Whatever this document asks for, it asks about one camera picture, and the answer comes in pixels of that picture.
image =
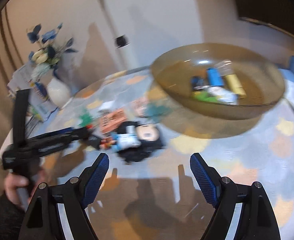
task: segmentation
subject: vase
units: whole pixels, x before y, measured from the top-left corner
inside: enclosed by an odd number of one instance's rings
[[[56,77],[53,77],[47,85],[47,92],[50,100],[60,109],[71,100],[70,89]]]

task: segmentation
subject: wall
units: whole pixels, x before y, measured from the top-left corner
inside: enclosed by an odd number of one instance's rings
[[[128,35],[141,65],[174,47],[229,43],[287,64],[294,38],[238,20],[234,0],[106,0],[119,33]]]
[[[71,37],[75,39],[73,47],[79,52],[66,55],[63,62],[66,68],[73,65],[71,76],[79,88],[122,70],[98,0],[10,0],[7,11],[24,62],[31,50],[39,49],[37,44],[30,44],[26,29],[41,23],[45,32],[63,22],[56,40],[62,44]]]

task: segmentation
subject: amber glass bowl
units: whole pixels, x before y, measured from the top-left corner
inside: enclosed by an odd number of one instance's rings
[[[230,60],[247,97],[237,105],[198,101],[192,97],[191,77],[201,76],[215,64]],[[156,82],[173,99],[193,111],[227,120],[262,115],[283,96],[285,84],[276,65],[248,49],[219,43],[182,46],[164,53],[151,66]]]

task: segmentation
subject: floral tablecloth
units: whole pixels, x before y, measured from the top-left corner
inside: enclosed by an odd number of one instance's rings
[[[160,100],[167,95],[153,83],[149,69],[118,73],[79,93],[57,114],[47,131],[76,126],[81,109],[86,107],[96,115],[103,102],[112,100],[115,109],[125,109],[129,120],[150,123],[135,117],[131,109],[130,103],[142,96]],[[106,151],[109,171],[95,202],[87,209],[98,238],[200,239],[214,209],[206,203],[190,170],[190,156],[199,152],[209,166],[235,183],[251,185],[260,181],[274,209],[281,239],[294,240],[294,111],[289,102],[282,99],[255,120],[254,125],[245,125],[247,129],[234,133],[236,135],[222,132],[221,127],[225,122],[226,127],[234,129],[241,126],[241,121],[216,120],[217,125],[210,117],[203,117],[206,127],[199,122],[197,128],[202,130],[199,132],[192,119],[185,122],[187,114],[175,115],[177,112],[174,109],[169,120],[157,124],[166,146],[150,158],[128,165],[117,153]],[[53,169],[57,183],[79,176],[99,153],[73,143]],[[59,208],[66,239],[72,239],[63,207]],[[226,239],[233,239],[240,209],[241,204],[237,204]]]

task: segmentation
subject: black plush toy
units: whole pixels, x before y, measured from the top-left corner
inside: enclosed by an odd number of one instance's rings
[[[136,128],[138,139],[142,145],[138,148],[128,148],[118,152],[119,156],[126,162],[140,162],[148,158],[153,151],[162,149],[161,134],[155,124],[140,125],[138,122],[123,122],[116,129],[116,132],[118,134],[126,134],[128,126]]]

